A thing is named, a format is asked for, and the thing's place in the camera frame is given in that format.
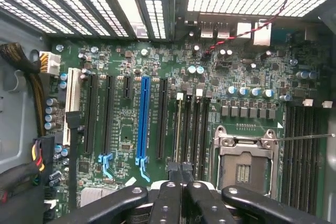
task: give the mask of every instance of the screw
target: screw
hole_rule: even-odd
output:
[[[195,188],[200,188],[202,185],[201,185],[201,183],[195,182],[195,183],[193,184],[193,186],[194,186]]]
[[[229,188],[229,192],[230,192],[231,194],[237,194],[237,193],[238,193],[238,190],[237,190],[236,188],[230,187],[230,188]]]
[[[141,192],[142,192],[142,190],[141,190],[140,187],[136,187],[135,189],[132,190],[132,193],[134,193],[134,194],[139,194]]]
[[[56,50],[59,51],[59,52],[62,52],[64,49],[64,46],[63,45],[57,45],[56,46]]]
[[[169,182],[169,183],[167,184],[167,187],[175,187],[175,183],[173,183],[173,182]]]
[[[91,47],[91,53],[93,54],[98,53],[98,47]]]

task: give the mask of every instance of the chip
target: chip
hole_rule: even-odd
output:
[[[79,161],[78,162],[78,172],[80,173],[89,173],[89,162],[86,161]]]
[[[259,84],[259,77],[252,77],[252,84]]]
[[[213,86],[218,86],[219,85],[219,79],[218,78],[213,78],[211,80],[211,85]]]

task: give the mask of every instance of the blue capacitor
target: blue capacitor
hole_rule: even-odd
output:
[[[260,95],[260,89],[257,88],[251,89],[250,96],[257,97],[258,95]]]
[[[288,95],[288,94],[285,94],[285,95],[281,95],[279,97],[279,100],[282,101],[282,102],[289,102],[292,100],[292,96]]]
[[[307,79],[307,78],[309,77],[309,73],[308,73],[307,71],[297,72],[297,73],[296,73],[296,77],[297,77],[299,80]]]
[[[64,148],[62,151],[61,151],[61,155],[62,157],[66,157],[69,155],[69,152],[70,152],[70,149],[69,148]]]
[[[56,153],[61,153],[61,151],[63,150],[63,147],[61,145],[55,145],[55,152]]]
[[[235,94],[237,91],[236,87],[230,86],[227,88],[227,94]]]
[[[241,96],[246,95],[247,94],[246,88],[239,88],[238,94],[241,95]]]
[[[66,89],[66,88],[67,88],[67,83],[66,83],[65,81],[61,81],[61,82],[59,83],[59,87],[60,87],[61,89]]]
[[[61,73],[59,78],[61,79],[61,81],[66,81],[66,80],[68,80],[68,75],[66,73]]]

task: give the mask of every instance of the capacitor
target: capacitor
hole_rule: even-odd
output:
[[[266,89],[262,93],[264,98],[271,98],[273,96],[273,90],[272,89]]]
[[[61,153],[61,151],[63,150],[63,146],[57,144],[57,145],[55,145],[54,150],[55,150],[56,153]]]
[[[60,159],[62,157],[62,155],[60,153],[56,153],[52,158],[54,161]]]
[[[254,88],[250,90],[250,96],[257,97],[258,95],[260,95],[260,89]]]
[[[66,81],[68,80],[68,75],[66,73],[61,73],[59,78],[61,79],[61,81]]]
[[[61,176],[62,176],[62,173],[59,170],[57,170],[54,173],[49,175],[49,180],[54,180],[54,179],[59,178]]]
[[[68,159],[67,157],[62,160],[63,165],[69,165],[69,162],[70,162],[70,159]]]
[[[316,72],[310,72],[308,74],[308,80],[316,80],[317,79],[317,73]]]
[[[268,57],[270,57],[272,55],[272,52],[267,50],[266,52],[264,52],[262,55],[260,55],[260,60],[266,60]]]
[[[199,66],[199,67],[196,68],[196,72],[197,72],[198,74],[203,74],[203,73],[204,73],[204,68],[201,67],[201,66]]]
[[[246,88],[239,88],[238,94],[241,95],[241,96],[246,95],[247,94]]]
[[[48,130],[48,131],[51,131],[54,128],[56,128],[56,123],[49,123],[49,122],[47,122],[47,123],[44,124],[44,128],[46,130]]]
[[[47,101],[46,101],[46,104],[48,106],[57,105],[57,99],[55,99],[55,98],[48,98]]]
[[[88,57],[87,57],[86,55],[84,55],[84,54],[79,54],[79,55],[78,55],[78,58],[79,58],[80,60],[83,60],[83,61],[86,61],[86,60],[88,59]]]
[[[230,95],[233,95],[233,94],[236,93],[236,91],[237,91],[236,87],[230,86],[230,87],[227,88],[226,93],[230,94]]]
[[[81,74],[79,77],[82,81],[86,81],[88,79],[88,76],[86,76],[85,74]]]
[[[285,95],[281,95],[279,97],[279,100],[282,101],[282,102],[289,102],[292,100],[292,97],[288,94],[285,94]]]
[[[252,59],[242,59],[241,63],[243,64],[252,64],[254,61]]]
[[[50,123],[50,122],[56,121],[56,116],[55,115],[46,115],[44,117],[44,119],[46,120],[46,122]]]
[[[196,72],[196,68],[195,68],[195,66],[190,66],[190,67],[188,67],[188,72],[189,72],[189,73],[195,73],[195,72]]]
[[[291,65],[291,66],[296,66],[297,64],[298,64],[299,62],[298,62],[298,60],[297,59],[290,59],[289,60],[289,64]]]
[[[46,114],[55,114],[57,112],[57,107],[55,106],[50,106],[50,107],[46,107],[45,111]]]
[[[147,49],[142,49],[140,53],[141,53],[141,56],[145,57],[148,54],[148,50]]]
[[[58,183],[60,183],[60,181],[61,181],[61,178],[56,178],[56,179],[49,182],[49,186],[50,187],[56,186],[56,185],[58,185]]]
[[[82,68],[81,72],[83,74],[85,74],[86,76],[90,75],[91,74],[91,71],[89,69],[86,69],[86,68]]]
[[[226,51],[224,49],[221,49],[219,53],[217,54],[218,59],[222,59],[226,54]]]
[[[64,148],[62,151],[61,151],[61,155],[62,155],[62,157],[66,157],[66,156],[68,156],[69,155],[69,153],[70,153],[70,148]]]
[[[67,88],[67,83],[66,83],[65,81],[61,81],[61,82],[59,83],[59,87],[60,87],[61,89],[66,89],[66,88]]]
[[[308,77],[309,77],[309,72],[307,71],[301,71],[301,72],[296,73],[296,78],[298,78],[299,80],[307,79]]]
[[[199,51],[199,46],[198,45],[195,45],[193,50],[192,50],[192,55],[195,57],[197,56],[197,53]]]

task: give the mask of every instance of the black pcie slot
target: black pcie slot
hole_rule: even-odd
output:
[[[132,98],[133,84],[130,76],[124,77],[122,96],[126,99]]]
[[[183,122],[183,136],[182,136],[182,162],[187,162],[188,147],[189,147],[189,124],[191,117],[191,97],[187,95],[187,100],[184,103],[184,122]]]
[[[199,165],[198,165],[198,179],[205,180],[204,178],[204,170],[205,170],[205,156],[206,156],[206,133],[208,127],[208,115],[209,115],[209,103],[210,100],[208,98],[204,99],[203,109],[202,109],[202,121],[201,121],[201,134],[200,134],[200,149],[199,149]]]
[[[95,136],[95,123],[97,115],[98,76],[92,74],[88,80],[87,105],[85,113],[84,153],[93,151],[93,138]]]
[[[193,115],[193,129],[192,129],[192,139],[191,139],[191,153],[190,153],[190,162],[193,165],[193,176],[195,178],[196,175],[196,164],[197,164],[197,146],[198,139],[200,135],[199,131],[199,120],[200,120],[200,112],[201,112],[201,103],[197,100],[194,103],[194,115]]]
[[[103,126],[103,146],[102,153],[109,154],[111,146],[111,136],[112,136],[112,122],[113,122],[113,110],[114,110],[114,86],[115,77],[107,76],[106,79],[106,100],[104,108],[104,126]]]
[[[156,134],[156,159],[162,159],[164,154],[166,118],[168,105],[168,79],[160,79],[159,94],[159,113],[157,117],[157,134]]]

